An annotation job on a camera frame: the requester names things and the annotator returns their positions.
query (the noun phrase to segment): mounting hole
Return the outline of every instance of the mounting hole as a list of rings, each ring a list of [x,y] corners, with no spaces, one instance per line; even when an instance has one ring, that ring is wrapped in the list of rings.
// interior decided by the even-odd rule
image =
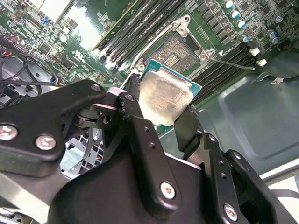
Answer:
[[[103,123],[106,125],[108,124],[110,121],[112,120],[112,117],[110,117],[109,115],[105,115],[103,117]]]
[[[234,156],[237,158],[237,159],[241,159],[240,155],[238,153],[234,153]]]
[[[233,41],[237,41],[238,40],[238,37],[235,36],[235,35],[233,35],[231,38],[232,38]]]
[[[96,85],[96,84],[93,84],[90,86],[93,90],[97,91],[97,92],[100,92],[101,91],[101,88],[99,85]]]
[[[222,176],[222,178],[224,179],[224,180],[226,180],[226,175],[224,174],[224,173],[221,173],[221,176]]]
[[[149,144],[149,147],[152,148],[152,149],[155,149],[155,148],[156,148],[155,144],[152,143],[152,142]]]
[[[134,101],[134,98],[131,96],[131,95],[126,95],[126,98],[128,99],[128,100],[130,100],[130,101]]]

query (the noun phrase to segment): electrolytic capacitor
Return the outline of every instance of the electrolytic capacitor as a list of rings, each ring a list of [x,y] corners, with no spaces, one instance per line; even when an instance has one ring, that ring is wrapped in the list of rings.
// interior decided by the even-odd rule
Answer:
[[[276,33],[274,30],[269,29],[269,30],[267,31],[267,37],[273,39],[273,38],[277,37],[277,33]]]
[[[225,8],[233,8],[233,6],[234,6],[233,1],[225,1],[223,3],[223,7],[225,7]]]
[[[243,28],[245,27],[245,22],[242,21],[242,20],[238,20],[238,21],[235,23],[235,26],[238,27],[238,28],[243,29]]]
[[[242,35],[242,36],[241,36],[241,39],[242,39],[242,41],[243,41],[244,43],[247,43],[247,42],[250,40],[250,38],[249,38],[248,36],[246,36],[246,35]]]
[[[229,13],[229,16],[233,19],[236,19],[240,17],[240,13],[237,10],[233,10]]]
[[[59,39],[62,43],[65,43],[69,40],[69,36],[67,34],[62,34]]]
[[[19,41],[19,39],[20,39],[19,36],[13,35],[13,36],[7,38],[7,41],[10,42],[10,43],[16,43],[16,42]]]
[[[278,44],[280,42],[280,38],[277,36],[273,39],[269,39],[269,41],[272,43],[272,44]]]

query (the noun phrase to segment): integrated circuit chip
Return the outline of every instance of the integrated circuit chip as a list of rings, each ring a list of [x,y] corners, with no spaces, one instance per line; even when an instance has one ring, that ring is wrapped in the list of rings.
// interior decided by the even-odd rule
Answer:
[[[217,19],[212,17],[207,23],[212,27],[217,23]]]
[[[76,76],[74,79],[73,79],[73,82],[76,83],[76,82],[79,82],[81,81],[82,79],[79,77],[79,76]]]
[[[208,10],[206,13],[202,15],[206,20],[210,19],[213,16],[213,12]]]
[[[226,36],[226,37],[224,37],[224,38],[221,39],[221,42],[222,42],[223,45],[226,45],[229,42],[231,42],[231,40],[232,39],[229,36]]]
[[[227,34],[226,34],[225,30],[221,30],[219,33],[217,33],[217,37],[218,37],[219,39],[224,38],[226,35],[227,35]]]
[[[247,2],[245,2],[245,3],[243,3],[243,4],[241,5],[241,8],[242,8],[243,10],[246,10],[248,7],[249,7],[249,5],[248,5]]]
[[[220,30],[222,30],[222,25],[220,25],[219,23],[217,25],[215,25],[212,30],[215,32],[215,33],[218,33]]]
[[[40,52],[44,53],[45,55],[48,54],[48,52],[50,51],[50,48],[46,45],[46,44],[42,44],[39,47]]]
[[[269,11],[270,11],[270,7],[269,6],[266,6],[265,8],[263,8],[263,12],[265,14],[267,14]]]
[[[198,7],[198,11],[200,13],[204,13],[209,7],[207,6],[207,4],[204,2],[202,3],[199,7]]]

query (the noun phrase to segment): black cable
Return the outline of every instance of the black cable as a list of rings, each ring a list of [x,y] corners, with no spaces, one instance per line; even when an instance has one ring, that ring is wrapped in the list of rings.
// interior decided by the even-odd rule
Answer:
[[[55,86],[55,87],[64,87],[64,85],[55,85],[54,83],[47,82],[24,82],[24,81],[3,81],[5,85],[45,85],[45,86]]]
[[[44,60],[42,60],[41,58],[39,58],[39,57],[37,57],[35,55],[32,55],[32,54],[18,53],[18,52],[15,52],[14,50],[3,48],[3,47],[0,47],[0,50],[11,52],[11,53],[13,53],[15,55],[22,55],[22,56],[25,56],[25,57],[31,57],[33,59],[38,60],[40,63],[42,63],[44,66],[46,66],[50,70],[50,72],[52,73],[52,75],[55,77],[55,79],[58,80],[58,77],[55,74],[55,72],[53,71],[53,69]]]
[[[7,80],[10,80],[10,79],[13,79],[13,78],[19,76],[19,75],[25,70],[26,66],[28,65],[27,59],[24,58],[24,57],[22,57],[22,56],[20,56],[20,55],[9,55],[9,56],[5,57],[5,58],[0,62],[0,81],[3,80],[3,72],[2,72],[3,65],[4,65],[4,63],[5,63],[8,59],[10,59],[10,58],[12,58],[12,57],[17,57],[17,58],[19,58],[19,59],[23,62],[23,66],[22,66],[22,68],[21,68],[21,69],[20,69],[14,76],[9,77]]]
[[[88,158],[88,155],[89,155],[92,147],[93,147],[93,128],[90,127],[88,130],[88,143],[87,143],[86,151],[83,155],[83,160]]]
[[[37,79],[34,77],[34,75],[32,74],[32,72],[30,71],[29,67],[26,66],[26,72],[28,73],[28,76],[31,78],[31,80],[33,82],[38,82]],[[36,89],[37,89],[37,95],[41,95],[42,93],[42,88],[40,85],[36,85]]]

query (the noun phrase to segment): wire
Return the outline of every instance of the wire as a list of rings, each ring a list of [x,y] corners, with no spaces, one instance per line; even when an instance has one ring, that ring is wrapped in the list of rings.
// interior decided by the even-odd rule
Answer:
[[[64,85],[55,85],[54,83],[47,83],[47,82],[24,82],[24,81],[4,80],[3,83],[6,85],[45,85],[45,86],[64,87]]]
[[[36,57],[35,55],[32,55],[32,54],[21,54],[21,55],[34,58],[34,59],[38,60],[39,62],[41,62],[44,66],[46,66],[50,70],[50,72],[54,76],[55,80],[58,80],[58,76],[55,74],[53,69],[44,60],[42,60],[41,58]]]
[[[245,69],[245,70],[251,70],[251,71],[254,71],[254,70],[255,70],[255,68],[252,68],[252,67],[245,67],[245,66],[241,66],[241,65],[238,65],[238,64],[235,64],[235,63],[225,62],[225,61],[218,60],[218,59],[214,59],[214,58],[211,58],[210,60],[211,60],[211,61],[215,61],[215,62],[219,62],[219,63],[222,63],[222,64],[228,64],[228,65],[237,67],[237,68],[239,68],[239,69]]]
[[[12,57],[17,57],[19,59],[21,59],[21,61],[23,62],[23,66],[22,68],[12,77],[9,77],[5,80],[10,80],[10,79],[13,79],[13,78],[16,78],[18,77],[25,69],[26,69],[26,66],[28,65],[28,62],[26,60],[26,58],[20,56],[20,55],[9,55],[7,57],[5,57],[1,62],[0,62],[0,81],[3,80],[3,72],[2,72],[2,67],[3,67],[3,64],[10,58]]]
[[[53,69],[44,61],[42,60],[41,58],[35,56],[35,55],[32,55],[32,54],[24,54],[24,53],[18,53],[18,52],[15,52],[14,50],[11,50],[11,49],[7,49],[7,48],[3,48],[3,47],[0,47],[0,50],[4,50],[4,51],[7,51],[7,52],[11,52],[13,54],[16,54],[16,55],[22,55],[22,56],[25,56],[25,57],[31,57],[33,59],[36,59],[38,60],[39,62],[41,62],[44,66],[46,66],[50,72],[52,73],[52,75],[54,76],[55,80],[58,80],[58,77],[57,75],[55,74],[55,72],[53,71]]]
[[[83,160],[86,160],[88,158],[92,147],[93,147],[93,128],[90,127],[88,130],[88,143],[87,143],[86,151],[83,155]]]
[[[30,79],[33,81],[33,82],[38,82],[37,79],[34,77],[34,75],[32,74],[32,72],[30,71],[29,67],[26,66],[26,72],[28,73],[28,76],[30,77]],[[37,89],[37,95],[41,95],[42,93],[42,88],[40,85],[36,85],[36,89]]]

